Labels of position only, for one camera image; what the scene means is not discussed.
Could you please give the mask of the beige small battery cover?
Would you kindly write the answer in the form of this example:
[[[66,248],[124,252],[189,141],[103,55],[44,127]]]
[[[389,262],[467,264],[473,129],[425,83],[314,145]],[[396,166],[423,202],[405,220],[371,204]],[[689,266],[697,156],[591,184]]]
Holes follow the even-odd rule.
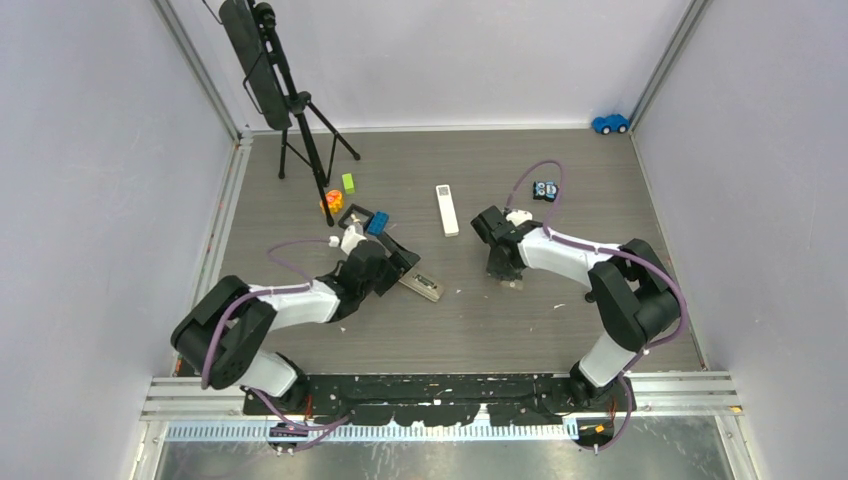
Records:
[[[501,280],[500,284],[509,289],[521,291],[524,288],[524,282],[522,280]]]

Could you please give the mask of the short white remote control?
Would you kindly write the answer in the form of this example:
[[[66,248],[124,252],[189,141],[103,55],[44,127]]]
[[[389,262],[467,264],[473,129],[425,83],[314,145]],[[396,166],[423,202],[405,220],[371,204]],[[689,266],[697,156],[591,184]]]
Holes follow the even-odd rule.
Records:
[[[423,298],[438,302],[443,293],[444,285],[432,275],[419,270],[410,270],[400,278],[400,283]]]

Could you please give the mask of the long white remote control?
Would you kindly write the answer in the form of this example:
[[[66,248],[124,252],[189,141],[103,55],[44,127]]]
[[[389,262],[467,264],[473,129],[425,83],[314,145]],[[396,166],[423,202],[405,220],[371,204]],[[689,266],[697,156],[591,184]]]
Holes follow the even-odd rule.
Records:
[[[435,190],[443,233],[446,237],[455,237],[459,234],[459,223],[451,188],[447,184],[442,184],[437,185]]]

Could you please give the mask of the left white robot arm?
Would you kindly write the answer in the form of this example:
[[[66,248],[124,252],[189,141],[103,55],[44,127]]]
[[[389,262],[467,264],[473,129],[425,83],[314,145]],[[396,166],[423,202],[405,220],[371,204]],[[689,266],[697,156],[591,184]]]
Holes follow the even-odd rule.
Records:
[[[318,242],[344,255],[331,272],[284,286],[225,276],[176,326],[170,344],[199,372],[202,388],[237,385],[268,396],[284,414],[298,412],[307,398],[305,376],[284,355],[263,349],[267,335],[343,320],[369,295],[388,292],[421,260],[388,234],[369,238],[353,227]]]

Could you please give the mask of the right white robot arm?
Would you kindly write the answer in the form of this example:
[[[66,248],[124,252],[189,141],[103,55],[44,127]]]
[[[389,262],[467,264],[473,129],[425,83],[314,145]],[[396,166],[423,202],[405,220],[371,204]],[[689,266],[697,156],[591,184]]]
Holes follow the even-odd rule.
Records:
[[[489,248],[489,276],[520,281],[527,269],[543,270],[587,287],[604,331],[570,371],[572,400],[584,410],[598,409],[614,382],[661,342],[663,332],[685,324],[680,289],[643,240],[590,242],[495,206],[470,224]]]

